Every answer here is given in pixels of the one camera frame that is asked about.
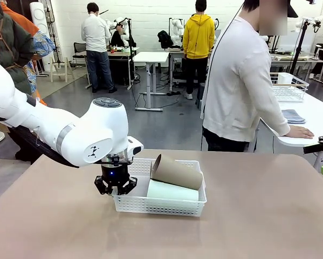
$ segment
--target white sneaker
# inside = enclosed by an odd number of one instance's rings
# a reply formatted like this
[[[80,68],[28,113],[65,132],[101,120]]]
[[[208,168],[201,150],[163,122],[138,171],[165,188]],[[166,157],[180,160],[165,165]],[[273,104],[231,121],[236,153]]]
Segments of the white sneaker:
[[[184,97],[187,98],[188,100],[192,100],[193,99],[193,95],[191,93],[189,94],[187,92],[184,93]]]

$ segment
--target white plastic basket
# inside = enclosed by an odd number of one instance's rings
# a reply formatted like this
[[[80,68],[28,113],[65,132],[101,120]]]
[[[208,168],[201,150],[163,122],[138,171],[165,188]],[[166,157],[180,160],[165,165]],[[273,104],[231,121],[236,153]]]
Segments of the white plastic basket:
[[[292,76],[290,84],[279,84],[279,73],[270,73],[273,90],[278,101],[302,102],[309,83]]]
[[[203,174],[198,161],[177,161]],[[207,202],[204,178],[199,190],[199,201],[164,200],[147,197],[150,169],[154,162],[155,159],[134,159],[133,164],[128,167],[130,176],[136,177],[138,184],[128,195],[112,194],[117,212],[201,216],[204,204]]]

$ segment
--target person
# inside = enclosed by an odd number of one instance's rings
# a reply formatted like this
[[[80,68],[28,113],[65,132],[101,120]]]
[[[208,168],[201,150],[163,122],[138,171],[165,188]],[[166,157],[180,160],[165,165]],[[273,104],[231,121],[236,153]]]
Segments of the person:
[[[114,93],[114,86],[106,46],[111,37],[106,22],[99,17],[99,7],[95,3],[87,5],[89,17],[82,24],[82,40],[86,42],[88,72],[92,82],[92,92],[98,90],[97,68],[100,68],[108,87],[108,93]]]
[[[4,14],[0,5],[0,65],[7,69],[15,87],[29,95],[31,86],[22,67],[33,55],[33,38],[9,15]]]
[[[122,24],[117,24],[116,31],[113,33],[111,38],[111,46],[116,47],[124,47],[124,42],[121,39],[121,35],[124,34],[124,28]],[[134,41],[133,37],[131,36],[132,47],[136,47],[136,42]]]
[[[193,99],[194,79],[197,71],[198,83],[204,88],[207,77],[209,51],[213,48],[215,25],[210,16],[205,15],[207,0],[197,0],[196,14],[185,26],[183,36],[184,58],[186,59],[187,91],[185,98]]]
[[[12,10],[10,10],[5,0],[1,0],[1,7],[3,12],[9,15],[16,23],[18,23],[22,28],[24,28],[32,37],[35,45],[35,54],[32,57],[33,60],[39,60],[42,57],[50,54],[54,49],[55,45],[42,31],[39,30],[30,20],[28,20],[23,15],[20,15]],[[40,101],[42,104],[46,105],[43,100],[39,98],[39,93],[37,91],[37,75],[34,71],[33,61],[30,60],[27,65],[23,67],[25,74],[28,77],[29,83],[31,85],[32,97]]]
[[[259,0],[245,0],[214,47],[201,112],[209,151],[244,152],[260,118],[280,136],[314,137],[306,128],[288,125],[274,95],[269,50],[257,31],[262,17],[264,26],[273,26],[284,6],[270,0],[266,8],[275,15],[260,16]]]

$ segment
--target white shirt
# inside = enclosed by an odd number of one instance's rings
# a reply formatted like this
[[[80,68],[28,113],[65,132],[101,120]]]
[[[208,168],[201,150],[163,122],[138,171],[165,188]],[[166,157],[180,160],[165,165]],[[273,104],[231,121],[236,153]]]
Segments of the white shirt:
[[[82,23],[82,40],[86,42],[86,50],[106,52],[106,45],[111,37],[106,22],[91,13]]]
[[[266,43],[240,17],[222,35],[210,60],[203,126],[219,137],[251,142],[262,118],[280,135],[287,134],[290,127],[272,89]]]

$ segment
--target black backpack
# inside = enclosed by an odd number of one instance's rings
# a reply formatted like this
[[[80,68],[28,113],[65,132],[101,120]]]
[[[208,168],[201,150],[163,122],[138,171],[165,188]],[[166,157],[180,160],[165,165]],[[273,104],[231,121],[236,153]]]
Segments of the black backpack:
[[[170,37],[170,35],[167,34],[167,32],[161,31],[157,34],[157,36],[159,38],[159,42],[161,43],[161,47],[163,49],[167,49],[167,48],[173,46],[173,42],[171,40],[171,37]]]

